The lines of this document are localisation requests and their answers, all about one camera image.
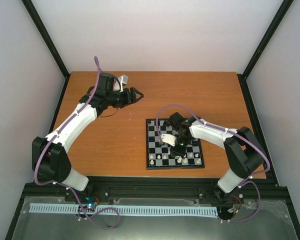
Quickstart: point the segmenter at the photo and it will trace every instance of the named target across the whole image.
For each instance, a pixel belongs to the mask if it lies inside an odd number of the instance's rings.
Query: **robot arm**
[[[42,158],[38,174],[49,180],[54,180],[83,191],[89,180],[72,168],[67,152],[80,133],[108,107],[124,108],[130,104],[137,103],[144,97],[134,87],[130,89],[123,88],[127,83],[128,77],[125,75],[116,78],[112,74],[101,73],[96,86],[97,89],[91,101],[82,111],[79,112],[90,98],[90,91],[80,99],[72,114],[56,130],[45,138],[36,137],[34,139],[32,142],[32,169],[35,170],[43,149],[54,138],[48,151]]]
[[[227,129],[206,122],[204,119],[200,120],[204,124],[197,121],[194,117],[183,118],[176,112],[170,116],[168,124],[178,131],[178,136],[162,134],[161,139],[164,143],[171,145],[170,154],[172,156],[184,156],[187,145],[193,139],[203,139],[223,148],[226,152],[230,168],[218,181],[218,187],[224,193],[228,194],[264,162],[262,156],[251,146],[231,133],[244,137],[263,153],[265,151],[262,149],[255,135],[247,127]]]

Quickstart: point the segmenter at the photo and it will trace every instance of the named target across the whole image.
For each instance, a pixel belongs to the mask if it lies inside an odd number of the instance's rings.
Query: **wooden table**
[[[252,129],[235,72],[109,72],[128,76],[126,87],[144,94],[138,103],[98,117],[74,141],[68,156],[72,167],[87,176],[220,178],[229,168],[225,151],[201,141],[205,168],[146,170],[146,120],[155,118],[168,104],[181,104],[208,122],[239,129]],[[95,85],[96,72],[72,72],[57,116],[57,128],[75,109],[88,88]],[[115,112],[109,108],[103,116]],[[179,112],[167,108],[160,118]]]

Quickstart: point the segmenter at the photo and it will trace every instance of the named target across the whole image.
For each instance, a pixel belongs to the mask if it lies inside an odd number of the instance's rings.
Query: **gray wall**
[[[47,133],[63,82],[22,2],[0,1],[0,240],[32,181],[31,143]]]
[[[300,221],[300,0],[294,1],[248,78],[279,183]]]
[[[69,71],[243,72],[282,0],[33,0]]]

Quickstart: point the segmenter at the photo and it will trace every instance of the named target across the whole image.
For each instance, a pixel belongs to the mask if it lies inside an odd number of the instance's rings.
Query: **perforated white strip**
[[[217,208],[213,206],[109,206],[98,205],[92,215],[104,208],[115,208],[121,216],[139,217],[168,217],[168,216],[189,216],[189,217],[208,217],[216,218]],[[51,203],[31,203],[29,213],[40,214],[77,214],[78,204],[51,204]],[[111,210],[101,212],[100,215],[117,215]]]

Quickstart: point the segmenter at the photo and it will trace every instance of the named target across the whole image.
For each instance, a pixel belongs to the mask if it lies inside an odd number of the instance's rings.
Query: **chessboard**
[[[178,132],[172,126],[167,126],[167,119],[159,119],[160,134],[171,134],[177,136]],[[160,144],[157,133],[156,119],[146,119],[146,169],[188,169],[204,168],[204,156],[201,142],[194,139],[186,146],[185,156],[170,156],[170,145]]]

